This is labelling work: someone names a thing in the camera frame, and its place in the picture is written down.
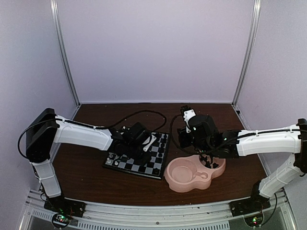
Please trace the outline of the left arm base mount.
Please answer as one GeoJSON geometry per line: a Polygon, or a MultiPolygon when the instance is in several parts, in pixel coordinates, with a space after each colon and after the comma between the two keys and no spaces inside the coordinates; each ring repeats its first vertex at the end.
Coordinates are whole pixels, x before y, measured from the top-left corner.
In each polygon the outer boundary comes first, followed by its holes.
{"type": "Polygon", "coordinates": [[[51,199],[44,203],[44,209],[51,210],[69,217],[82,218],[85,212],[86,204],[80,201],[69,199],[54,200],[51,199]]]}

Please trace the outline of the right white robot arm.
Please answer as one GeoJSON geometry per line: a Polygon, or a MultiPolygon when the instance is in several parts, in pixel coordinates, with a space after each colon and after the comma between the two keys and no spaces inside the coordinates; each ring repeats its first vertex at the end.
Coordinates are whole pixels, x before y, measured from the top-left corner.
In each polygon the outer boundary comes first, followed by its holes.
{"type": "Polygon", "coordinates": [[[199,154],[213,158],[239,158],[259,153],[286,152],[290,156],[275,172],[254,185],[252,197],[246,200],[249,211],[257,211],[264,198],[307,173],[307,121],[268,130],[239,130],[220,133],[209,115],[196,115],[193,110],[182,114],[186,127],[181,130],[183,148],[193,146],[199,154]]]}

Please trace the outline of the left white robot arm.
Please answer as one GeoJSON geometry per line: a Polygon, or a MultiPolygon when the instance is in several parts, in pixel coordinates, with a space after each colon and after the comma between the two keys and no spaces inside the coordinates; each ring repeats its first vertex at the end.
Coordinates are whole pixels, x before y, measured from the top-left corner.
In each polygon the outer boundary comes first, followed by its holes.
{"type": "Polygon", "coordinates": [[[157,140],[155,134],[137,122],[121,131],[113,127],[92,126],[67,120],[46,108],[26,131],[26,157],[36,170],[39,180],[50,199],[50,204],[59,213],[69,209],[64,199],[50,150],[54,143],[74,144],[106,151],[118,156],[125,155],[145,165],[150,161],[150,146],[157,140]]]}

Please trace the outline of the black and white chessboard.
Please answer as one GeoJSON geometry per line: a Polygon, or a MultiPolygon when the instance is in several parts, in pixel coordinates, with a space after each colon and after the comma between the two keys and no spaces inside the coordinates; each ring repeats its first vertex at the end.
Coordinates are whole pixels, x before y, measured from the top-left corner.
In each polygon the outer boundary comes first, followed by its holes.
{"type": "Polygon", "coordinates": [[[156,140],[145,152],[144,160],[134,160],[128,156],[109,153],[103,167],[115,171],[161,180],[164,176],[165,164],[169,149],[170,135],[154,133],[156,140]]]}

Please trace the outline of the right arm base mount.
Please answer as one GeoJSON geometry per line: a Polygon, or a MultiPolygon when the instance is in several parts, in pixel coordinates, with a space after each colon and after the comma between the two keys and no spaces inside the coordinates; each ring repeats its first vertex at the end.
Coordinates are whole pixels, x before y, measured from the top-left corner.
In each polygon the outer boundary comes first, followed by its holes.
{"type": "Polygon", "coordinates": [[[254,200],[252,198],[232,201],[229,203],[230,210],[233,217],[246,215],[254,212],[260,212],[264,209],[270,208],[271,204],[268,199],[254,200]]]}

